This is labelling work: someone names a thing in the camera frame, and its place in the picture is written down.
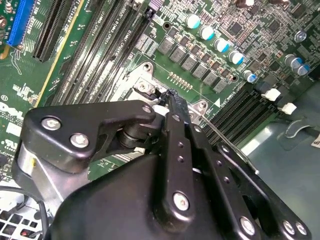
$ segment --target white label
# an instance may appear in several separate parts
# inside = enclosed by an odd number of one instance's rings
[[[313,143],[311,143],[311,146],[320,149],[320,134],[319,134],[319,136],[313,141]]]
[[[6,128],[6,132],[8,134],[13,134],[17,137],[20,137],[20,133],[21,133],[21,127],[12,123],[12,122],[9,122],[7,128]]]

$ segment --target black cable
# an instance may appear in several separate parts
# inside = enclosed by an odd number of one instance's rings
[[[47,210],[43,201],[37,199],[35,196],[30,194],[29,192],[26,192],[25,190],[18,187],[0,186],[0,191],[14,192],[14,193],[23,194],[30,198],[33,198],[36,201],[36,203],[39,205],[39,210],[41,214],[42,232],[43,232],[43,235],[46,234],[49,227],[49,221],[47,216]]]

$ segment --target screw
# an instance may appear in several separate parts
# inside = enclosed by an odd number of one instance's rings
[[[175,192],[173,194],[173,202],[175,206],[181,211],[186,211],[189,208],[189,201],[187,197],[180,192]]]
[[[148,114],[151,113],[150,107],[148,107],[148,106],[143,106],[142,109],[143,109],[143,111],[145,111]]]
[[[302,235],[307,235],[307,230],[304,228],[304,226],[300,222],[296,222],[295,225]]]
[[[81,149],[89,145],[89,139],[87,138],[86,135],[82,133],[73,134],[70,138],[70,142],[72,143],[73,146]]]
[[[198,133],[201,133],[201,128],[200,128],[200,127],[194,126],[194,129],[195,129]]]
[[[240,223],[241,226],[243,227],[244,231],[253,236],[255,234],[255,227],[254,225],[250,222],[250,220],[248,218],[246,218],[245,216],[242,216],[240,218]]]
[[[176,120],[177,122],[180,122],[180,118],[179,118],[178,115],[172,115],[172,118],[173,118],[174,120]]]
[[[7,19],[0,17],[0,29],[4,29],[7,26]]]
[[[47,118],[43,119],[41,121],[41,125],[45,129],[50,130],[50,131],[55,131],[55,130],[58,130],[59,128],[61,128],[61,123],[57,119],[52,118],[52,117],[47,117]]]
[[[295,234],[294,228],[291,226],[291,224],[288,221],[283,221],[283,226],[289,234],[291,235]]]

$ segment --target blue pcie slot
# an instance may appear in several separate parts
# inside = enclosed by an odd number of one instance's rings
[[[20,1],[9,40],[6,42],[8,45],[17,46],[22,42],[29,21],[29,17],[34,6],[34,1],[35,0]]]

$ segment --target blue-topped capacitor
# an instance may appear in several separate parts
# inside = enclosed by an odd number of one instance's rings
[[[210,40],[215,36],[215,32],[210,26],[202,26],[199,29],[199,35],[203,40]]]
[[[257,76],[252,73],[250,70],[245,70],[243,72],[243,78],[248,82],[248,83],[254,83],[257,80]]]
[[[220,53],[225,53],[229,49],[229,43],[222,37],[217,38],[213,43],[214,49]]]
[[[292,69],[299,68],[303,63],[303,60],[300,57],[297,57],[293,54],[288,54],[284,58],[284,64]]]
[[[189,29],[196,29],[200,25],[200,18],[191,13],[185,18],[185,24]]]
[[[237,50],[233,50],[229,53],[228,58],[230,62],[238,65],[238,64],[242,64],[242,62],[245,59],[245,56],[242,53],[238,52]]]
[[[308,64],[302,64],[300,67],[293,68],[292,71],[299,76],[304,76],[310,71],[310,66]]]

